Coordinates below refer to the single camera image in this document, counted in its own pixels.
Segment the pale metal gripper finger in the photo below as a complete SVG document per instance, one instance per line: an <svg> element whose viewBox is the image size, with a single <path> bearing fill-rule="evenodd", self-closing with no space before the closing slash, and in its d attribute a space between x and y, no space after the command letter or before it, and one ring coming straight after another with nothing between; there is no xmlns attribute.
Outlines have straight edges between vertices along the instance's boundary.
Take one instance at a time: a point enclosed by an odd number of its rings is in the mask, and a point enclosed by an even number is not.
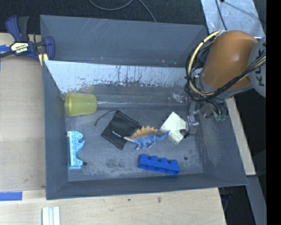
<svg viewBox="0 0 281 225"><path fill-rule="evenodd" d="M196 135L197 134L197 130L198 130L198 126L199 126L199 122L195 119L195 117L193 115L189 115L187 117L187 121L188 121L188 132L190 135Z"/></svg>

